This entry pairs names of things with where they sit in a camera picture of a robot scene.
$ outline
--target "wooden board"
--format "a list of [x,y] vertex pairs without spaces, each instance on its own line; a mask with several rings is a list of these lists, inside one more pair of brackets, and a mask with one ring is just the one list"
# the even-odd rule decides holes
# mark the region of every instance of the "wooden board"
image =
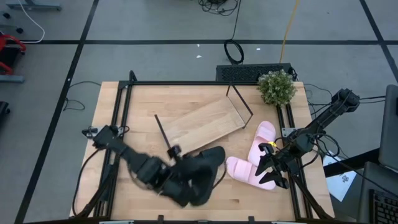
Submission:
[[[102,126],[111,122],[117,85],[116,82],[102,84],[93,126]],[[295,86],[298,92],[291,102],[294,121],[296,127],[304,127],[311,122],[311,116],[303,83],[295,83]],[[247,159],[260,122],[270,121],[276,130],[279,130],[279,122],[275,107],[262,102],[255,86],[237,86],[236,88],[254,113],[252,119],[244,129],[224,136],[204,148],[223,146],[227,156]],[[225,86],[134,86],[127,118],[127,125],[131,130],[126,133],[124,140],[139,152],[146,152],[169,161],[167,146],[154,115],[157,114],[162,122],[172,121],[222,96],[225,96]],[[91,145],[92,141],[88,141],[84,160],[95,150]],[[103,157],[104,151],[99,152],[83,171],[76,198],[78,211],[86,205],[98,188]],[[306,154],[303,157],[303,163],[309,162],[313,157],[313,152]],[[219,168],[217,179],[220,178],[223,169],[222,166]],[[318,159],[307,166],[305,175],[308,188],[317,202],[333,216],[321,160]],[[248,216],[255,216],[257,221],[294,220],[289,190],[278,187],[271,191],[261,190],[233,180],[227,174],[220,185],[214,189],[208,203],[201,207],[180,208],[168,198],[159,197],[151,191],[141,190],[135,186],[127,172],[126,163],[121,161],[112,219],[156,220],[158,215],[164,215],[165,220],[247,221]]]
[[242,128],[244,121],[231,100],[223,96],[162,126],[170,145],[180,145],[185,154]]

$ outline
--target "green leaves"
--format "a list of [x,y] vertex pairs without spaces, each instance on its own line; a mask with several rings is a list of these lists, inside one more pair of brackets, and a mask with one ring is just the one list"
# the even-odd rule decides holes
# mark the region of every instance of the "green leaves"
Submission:
[[262,75],[258,84],[257,89],[261,92],[262,100],[270,105],[288,104],[297,91],[293,86],[292,76],[283,69]]

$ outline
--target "pink slipper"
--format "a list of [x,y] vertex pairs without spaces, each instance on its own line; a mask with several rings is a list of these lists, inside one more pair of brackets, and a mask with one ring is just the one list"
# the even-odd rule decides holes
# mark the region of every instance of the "pink slipper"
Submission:
[[248,155],[248,161],[258,167],[260,163],[260,156],[266,154],[266,152],[260,151],[259,144],[275,141],[275,136],[276,131],[274,125],[268,121],[261,122],[257,128],[256,135],[254,136],[253,144],[251,145]]
[[256,173],[256,169],[257,167],[253,166],[250,162],[233,156],[226,160],[226,170],[232,178],[264,190],[274,189],[276,186],[274,181],[259,184],[259,181],[267,172],[263,172],[261,175],[256,177],[254,175]]

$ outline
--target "wooden table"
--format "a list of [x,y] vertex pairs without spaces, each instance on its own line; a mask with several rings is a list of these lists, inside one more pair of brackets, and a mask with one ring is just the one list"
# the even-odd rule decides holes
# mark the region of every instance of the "wooden table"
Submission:
[[[93,126],[110,124],[117,92],[117,82],[104,82],[99,93],[93,118]],[[295,83],[297,93],[291,101],[296,127],[304,127],[311,122],[303,83]],[[172,121],[200,108],[212,101],[225,96],[227,86],[133,86],[127,125],[130,131],[126,133],[124,142],[136,151],[156,155],[169,161],[167,146],[159,131],[154,115],[162,122]],[[254,116],[245,129],[239,129],[221,139],[207,145],[223,146],[226,155],[247,159],[257,126],[261,121],[270,121],[280,136],[280,128],[276,109],[265,105],[255,86],[236,86],[245,99]],[[92,141],[89,140],[84,161],[94,152]],[[101,175],[104,151],[99,152],[87,164],[81,177],[80,188],[76,198],[77,211],[82,210],[96,189]],[[303,163],[310,161],[314,152],[303,156]],[[223,173],[221,166],[218,178]],[[326,185],[321,160],[305,168],[308,189],[325,211],[334,216],[330,195]],[[126,163],[121,161],[118,181],[114,196],[112,219],[156,220],[158,215],[164,215],[165,220],[224,220],[247,221],[248,216],[254,216],[256,221],[294,220],[290,191],[279,187],[266,191],[237,180],[228,174],[214,189],[209,201],[200,207],[187,206],[180,208],[166,197],[157,196],[152,191],[138,188],[130,179]]]

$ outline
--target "black metal frame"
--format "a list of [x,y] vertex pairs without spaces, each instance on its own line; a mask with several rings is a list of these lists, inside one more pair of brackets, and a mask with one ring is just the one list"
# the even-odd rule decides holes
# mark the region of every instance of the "black metal frame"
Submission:
[[[123,108],[123,116],[122,116],[122,120],[121,120],[121,126],[125,126],[126,125],[126,121],[127,121],[127,112],[129,110],[129,105],[130,105],[130,99],[131,99],[131,90],[132,87],[134,85],[228,85],[228,89],[227,89],[227,93],[226,96],[228,95],[229,89],[232,86],[236,93],[238,94],[238,96],[240,97],[240,99],[242,100],[242,102],[244,103],[245,107],[249,110],[251,116],[248,119],[248,121],[246,122],[246,124],[249,122],[249,120],[251,119],[251,117],[253,116],[253,112],[250,110],[248,104],[245,102],[245,100],[243,99],[243,97],[241,96],[241,94],[239,93],[239,91],[236,89],[236,85],[257,85],[256,82],[236,82],[233,83],[233,85],[231,84],[231,82],[219,82],[219,81],[137,81],[137,79],[135,78],[134,73],[131,71],[130,72],[130,80],[129,81],[120,81],[119,85],[118,85],[118,92],[116,93],[116,100],[115,100],[115,105],[114,105],[114,109],[113,109],[113,116],[112,116],[112,125],[116,125],[117,123],[117,117],[118,117],[118,112],[119,112],[119,107],[121,104],[121,96],[122,96],[122,91],[125,87],[127,87],[127,94],[126,94],[126,99],[124,102],[124,108]],[[294,127],[294,119],[293,119],[293,113],[292,113],[292,108],[290,105],[286,106],[286,110],[287,110],[287,118],[289,121],[289,126],[291,128]],[[282,113],[282,110],[280,107],[277,107],[277,114],[278,114],[278,119],[279,119],[279,126],[280,126],[280,131],[282,132],[282,128],[285,127],[285,123],[284,123],[284,116]],[[103,182],[103,180],[106,178],[107,174],[109,173],[109,170],[112,168],[112,166],[119,166],[119,158],[115,158],[114,163],[110,164],[110,157],[111,157],[111,152],[107,151],[105,158],[104,158],[104,164],[103,164],[103,168],[102,168],[102,172],[101,172],[101,180],[100,183]],[[305,182],[305,176],[304,173],[300,173],[299,174],[300,179],[302,180],[303,184],[305,186],[306,182]],[[113,198],[114,198],[114,191],[116,188],[116,180],[117,180],[117,173],[116,176],[113,180],[113,183],[110,186],[110,189],[108,189],[104,194],[103,197],[101,199],[101,201],[99,202],[99,204],[96,205],[95,207],[95,212],[94,212],[94,217],[107,217],[110,218],[111,217],[111,212],[112,212],[112,207],[113,207]],[[291,188],[290,188],[290,193],[292,196],[292,203],[293,203],[293,208],[294,208],[294,215],[295,215],[295,219],[298,220],[299,218],[302,218],[300,215],[300,207],[299,207],[299,199],[297,197],[297,190],[295,188],[295,185],[292,184],[293,180],[289,177],[289,182],[291,184]],[[312,218],[312,209],[309,205],[309,203],[306,201],[305,198],[304,202],[305,202],[305,212],[307,214],[307,218]],[[134,223],[137,222],[142,222],[142,223],[158,223],[157,221],[149,221],[149,220],[142,220],[142,221],[134,221]],[[195,221],[172,221],[172,223],[196,223]],[[246,223],[244,221],[238,221],[238,222],[220,222],[220,223],[236,223],[236,224],[242,224],[242,223]],[[254,223],[258,224],[258,223],[270,223],[270,222],[255,222]]]
[[[112,115],[112,120],[111,124],[112,125],[117,125],[117,117],[118,117],[118,112],[119,108],[121,106],[121,100],[122,100],[122,92],[126,88],[127,93],[126,97],[124,100],[124,107],[123,107],[123,115],[121,119],[121,126],[125,126],[127,122],[127,115],[129,111],[129,105],[130,105],[130,99],[131,99],[131,93],[132,93],[132,88],[134,85],[228,85],[229,87],[231,86],[231,82],[218,82],[218,81],[205,81],[205,82],[196,82],[196,81],[175,81],[175,82],[157,82],[157,81],[137,81],[136,76],[132,71],[130,71],[130,80],[129,81],[119,81],[118,85],[118,91],[116,93],[116,99],[115,99],[115,104],[114,104],[114,109],[113,109],[113,115]],[[247,103],[243,100],[242,96],[240,95],[239,91],[234,87],[235,85],[257,85],[256,82],[236,82],[233,85],[233,88],[236,90],[237,94],[241,98],[241,100],[244,102],[245,106],[249,110],[252,116],[252,111],[248,107]],[[287,118],[289,121],[289,126],[294,127],[294,119],[293,119],[293,113],[290,105],[286,106],[287,110]],[[284,123],[284,115],[280,107],[277,107],[277,114],[278,114],[278,120],[279,120],[279,126],[280,126],[280,131],[282,132],[282,128],[285,127]],[[94,209],[94,214],[93,217],[91,218],[85,218],[87,223],[95,223],[98,222],[98,220],[106,221],[106,220],[111,220],[111,213],[112,213],[112,207],[113,207],[113,200],[114,200],[114,193],[115,193],[115,188],[116,188],[116,181],[117,181],[117,170],[119,168],[119,161],[120,157],[115,157],[113,164],[110,164],[110,158],[111,158],[111,152],[107,151],[104,157],[104,163],[101,171],[101,180],[100,183],[103,183],[103,181],[106,179],[107,175],[109,174],[110,170],[112,168],[116,168],[116,174],[115,177],[112,181],[112,184],[109,186],[109,188],[104,192],[102,195],[100,201],[96,204],[95,209]],[[302,180],[302,183],[305,187],[307,187],[305,183],[305,176],[304,173],[299,175],[300,180]],[[295,215],[295,221],[296,222],[303,222],[305,221],[306,223],[318,223],[318,222],[323,222],[323,223],[340,223],[339,221],[335,220],[317,220],[312,218],[312,209],[309,206],[309,203],[306,201],[305,198],[305,212],[307,214],[307,218],[303,218],[300,215],[300,207],[299,207],[299,199],[297,196],[297,189],[295,188],[295,185],[292,184],[294,183],[292,178],[289,176],[289,182],[291,185],[290,188],[290,193],[292,196],[292,204],[293,204],[293,209],[294,209],[294,215]],[[247,223],[247,221],[211,221],[211,220],[197,220],[197,221],[166,221],[164,220],[163,215],[159,215],[158,220],[134,220],[135,224],[164,224],[164,223],[178,223],[178,224],[196,224],[196,223],[218,223],[218,224],[243,224]],[[77,219],[71,219],[71,220],[55,220],[55,221],[47,221],[47,222],[38,222],[38,223],[43,223],[43,224],[53,224],[53,223],[84,223],[84,218],[77,218]],[[248,217],[248,223],[249,224],[270,224],[274,222],[259,222],[255,221],[254,217],[249,216]]]
[[[247,121],[244,122],[244,126],[242,127],[242,129],[244,129],[244,128],[246,127],[246,125],[248,125],[248,122],[250,121],[250,119],[253,117],[253,112],[250,110],[249,105],[248,105],[248,104],[246,103],[246,101],[243,99],[243,97],[242,97],[242,95],[240,94],[240,92],[236,89],[236,87],[235,87],[234,85],[231,84],[231,82],[230,82],[229,85],[228,85],[228,89],[226,90],[225,96],[228,97],[228,99],[231,101],[231,99],[230,99],[229,96],[228,96],[229,89],[230,89],[231,87],[234,88],[236,94],[239,96],[239,98],[240,98],[241,101],[243,102],[244,106],[246,107],[246,109],[248,109],[248,111],[249,111],[249,113],[250,113],[249,119],[248,119]],[[157,114],[155,114],[155,119],[156,119],[157,125],[159,126],[160,132],[162,133],[162,136],[163,136],[163,138],[164,138],[164,141],[166,142],[167,149],[171,149],[172,147],[171,147],[171,145],[170,145],[169,140],[167,139],[166,133],[164,132],[162,123],[160,122],[160,119],[159,119],[159,117],[157,116]]]

